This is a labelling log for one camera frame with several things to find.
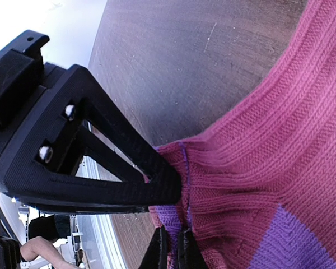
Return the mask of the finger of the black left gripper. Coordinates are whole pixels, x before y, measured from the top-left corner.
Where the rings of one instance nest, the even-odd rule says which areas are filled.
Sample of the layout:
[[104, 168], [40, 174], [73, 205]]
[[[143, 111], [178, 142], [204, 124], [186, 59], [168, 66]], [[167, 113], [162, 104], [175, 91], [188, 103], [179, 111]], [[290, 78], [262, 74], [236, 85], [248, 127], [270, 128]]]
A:
[[46, 64], [35, 101], [0, 132], [0, 192], [55, 214], [146, 212], [176, 204], [181, 177], [85, 67]]

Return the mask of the maroon purple striped sock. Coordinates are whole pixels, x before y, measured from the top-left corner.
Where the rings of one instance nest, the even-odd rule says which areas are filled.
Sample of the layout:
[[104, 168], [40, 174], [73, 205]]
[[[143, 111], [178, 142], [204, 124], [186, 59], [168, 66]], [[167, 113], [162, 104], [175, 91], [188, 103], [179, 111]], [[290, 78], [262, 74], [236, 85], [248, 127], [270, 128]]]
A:
[[309, 1], [263, 82], [158, 152], [183, 183], [176, 206], [151, 208], [169, 268], [183, 227], [209, 268], [336, 268], [336, 1]]

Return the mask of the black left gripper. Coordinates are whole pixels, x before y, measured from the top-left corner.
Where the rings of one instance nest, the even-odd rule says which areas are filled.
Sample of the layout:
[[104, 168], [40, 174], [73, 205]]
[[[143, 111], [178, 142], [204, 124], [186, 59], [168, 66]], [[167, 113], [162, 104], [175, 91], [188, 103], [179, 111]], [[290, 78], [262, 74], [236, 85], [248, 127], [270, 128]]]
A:
[[[73, 135], [73, 103], [61, 72], [45, 87], [55, 67], [43, 63], [47, 35], [24, 31], [0, 51], [0, 192], [37, 205], [68, 206], [72, 174], [60, 172]], [[0, 247], [16, 243], [0, 237]], [[16, 268], [18, 250], [0, 268]]]

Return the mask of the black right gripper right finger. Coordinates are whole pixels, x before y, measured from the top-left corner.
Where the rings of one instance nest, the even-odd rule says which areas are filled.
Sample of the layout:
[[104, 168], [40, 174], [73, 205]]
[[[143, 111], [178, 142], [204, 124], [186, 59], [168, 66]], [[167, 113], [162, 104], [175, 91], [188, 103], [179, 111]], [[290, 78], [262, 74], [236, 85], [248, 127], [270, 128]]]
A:
[[177, 255], [180, 269], [208, 269], [190, 229], [183, 229], [179, 233]]

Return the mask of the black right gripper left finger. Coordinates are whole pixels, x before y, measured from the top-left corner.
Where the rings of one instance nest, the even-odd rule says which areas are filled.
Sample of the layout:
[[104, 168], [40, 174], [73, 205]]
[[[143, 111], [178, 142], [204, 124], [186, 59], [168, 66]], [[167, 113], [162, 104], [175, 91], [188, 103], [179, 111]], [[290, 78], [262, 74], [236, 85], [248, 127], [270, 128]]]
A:
[[167, 231], [164, 226], [155, 229], [139, 269], [167, 269]]

